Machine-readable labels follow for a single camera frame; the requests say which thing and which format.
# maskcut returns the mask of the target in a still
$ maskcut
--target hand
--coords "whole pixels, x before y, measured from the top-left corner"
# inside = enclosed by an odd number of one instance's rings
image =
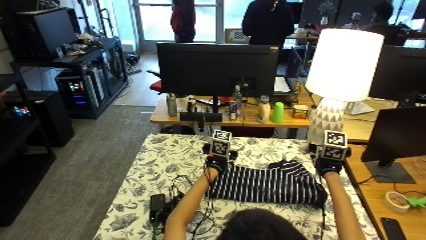
[[[321,177],[324,177],[324,175],[328,172],[336,172],[337,174],[340,174],[341,170],[343,170],[343,164],[341,163],[331,163],[324,161],[321,158],[317,159],[316,161],[316,168],[317,168],[317,172],[320,174]]]
[[[228,162],[225,159],[220,159],[215,156],[208,156],[207,158],[207,166],[209,168],[215,168],[219,174],[223,174],[228,170]]]

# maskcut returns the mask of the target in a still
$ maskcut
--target striped fabric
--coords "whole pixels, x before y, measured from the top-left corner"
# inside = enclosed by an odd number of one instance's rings
[[[243,202],[309,204],[321,208],[328,193],[303,164],[289,161],[275,169],[233,166],[216,179],[207,196]]]

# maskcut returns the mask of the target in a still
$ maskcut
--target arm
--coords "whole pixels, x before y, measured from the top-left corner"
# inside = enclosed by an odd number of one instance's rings
[[[187,239],[187,226],[196,214],[203,196],[209,189],[211,183],[208,177],[211,178],[212,182],[217,176],[219,171],[213,168],[207,168],[197,182],[191,187],[186,197],[182,199],[168,218],[166,224],[166,240]]]
[[[324,179],[328,182],[332,195],[339,239],[365,239],[339,173],[327,172],[324,174]]]

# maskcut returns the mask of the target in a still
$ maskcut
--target lamp base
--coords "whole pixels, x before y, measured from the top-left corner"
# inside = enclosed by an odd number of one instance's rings
[[[323,98],[311,117],[308,142],[323,145],[325,130],[341,132],[344,129],[344,101]]]

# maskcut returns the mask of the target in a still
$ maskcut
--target black pants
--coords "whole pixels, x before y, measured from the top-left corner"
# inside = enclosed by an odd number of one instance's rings
[[[195,42],[195,34],[175,34],[175,42],[176,43],[193,43]]]

